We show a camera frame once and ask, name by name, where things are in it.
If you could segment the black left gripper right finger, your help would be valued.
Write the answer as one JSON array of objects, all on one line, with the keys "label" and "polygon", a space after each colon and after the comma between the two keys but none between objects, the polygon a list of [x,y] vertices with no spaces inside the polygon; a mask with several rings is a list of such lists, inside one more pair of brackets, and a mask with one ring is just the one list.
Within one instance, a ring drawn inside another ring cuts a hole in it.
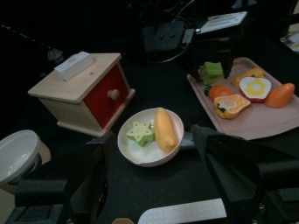
[{"label": "black left gripper right finger", "polygon": [[228,224],[299,224],[299,158],[198,125],[190,127],[190,139]]}]

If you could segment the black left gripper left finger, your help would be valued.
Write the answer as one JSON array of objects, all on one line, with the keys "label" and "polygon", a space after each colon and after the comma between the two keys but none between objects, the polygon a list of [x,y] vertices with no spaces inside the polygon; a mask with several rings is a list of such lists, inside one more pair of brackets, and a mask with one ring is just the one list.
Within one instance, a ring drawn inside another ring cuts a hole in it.
[{"label": "black left gripper left finger", "polygon": [[95,224],[106,196],[106,133],[41,165],[18,183],[13,224]]}]

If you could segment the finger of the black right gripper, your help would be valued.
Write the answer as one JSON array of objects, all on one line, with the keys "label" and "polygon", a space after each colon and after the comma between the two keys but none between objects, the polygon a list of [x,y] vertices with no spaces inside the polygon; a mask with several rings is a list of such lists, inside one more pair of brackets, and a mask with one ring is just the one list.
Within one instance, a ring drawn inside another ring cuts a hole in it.
[{"label": "finger of the black right gripper", "polygon": [[233,63],[233,47],[234,41],[230,37],[218,38],[218,62],[221,64],[224,78],[229,77],[232,63]]}]

